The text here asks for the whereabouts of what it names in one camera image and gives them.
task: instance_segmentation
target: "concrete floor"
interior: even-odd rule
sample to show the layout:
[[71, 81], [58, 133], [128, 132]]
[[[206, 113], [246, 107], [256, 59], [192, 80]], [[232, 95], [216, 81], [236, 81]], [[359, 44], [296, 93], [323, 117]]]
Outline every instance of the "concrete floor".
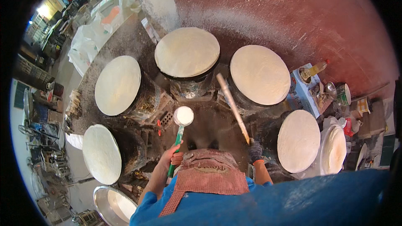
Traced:
[[[63, 92], [63, 108], [67, 109], [70, 101], [69, 95], [71, 91], [78, 87], [82, 77], [75, 69], [74, 65], [68, 61], [68, 51], [70, 50], [71, 41], [67, 40], [62, 48], [60, 58], [52, 68], [52, 74], [55, 75], [55, 81], [64, 86]], [[70, 165], [71, 175], [74, 181], [92, 177], [84, 163], [82, 150], [73, 147], [66, 141], [66, 151], [68, 164]], [[77, 213], [86, 209], [93, 210], [95, 205], [93, 202], [94, 188], [101, 185], [97, 180], [92, 180], [83, 184], [76, 184], [70, 187], [71, 207]]]

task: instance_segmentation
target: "hand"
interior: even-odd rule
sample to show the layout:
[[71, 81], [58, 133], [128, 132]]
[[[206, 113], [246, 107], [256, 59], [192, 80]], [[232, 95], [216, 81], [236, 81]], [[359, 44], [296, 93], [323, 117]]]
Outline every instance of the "hand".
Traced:
[[261, 160], [263, 156], [263, 147], [259, 141], [250, 138], [250, 145], [247, 148], [249, 151], [250, 163], [254, 164], [256, 161]]
[[175, 153], [176, 150], [180, 148], [180, 145], [183, 143], [183, 140], [181, 141], [180, 144], [178, 145], [172, 145], [168, 150], [166, 150], [162, 157], [159, 160], [158, 164], [161, 164], [163, 167], [166, 169], [169, 169], [170, 164], [172, 165], [180, 165], [181, 161], [183, 161], [183, 152], [177, 152]]

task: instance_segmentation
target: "chalkboard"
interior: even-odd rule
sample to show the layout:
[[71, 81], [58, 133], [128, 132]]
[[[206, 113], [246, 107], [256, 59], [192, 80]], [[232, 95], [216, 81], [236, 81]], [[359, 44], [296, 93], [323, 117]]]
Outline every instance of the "chalkboard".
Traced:
[[381, 160], [380, 166], [389, 166], [391, 163], [392, 155], [394, 154], [395, 134], [384, 136], [382, 141]]
[[25, 85], [18, 81], [17, 89], [15, 90], [15, 97], [14, 97], [14, 107], [24, 109], [24, 91], [31, 89], [29, 86]]

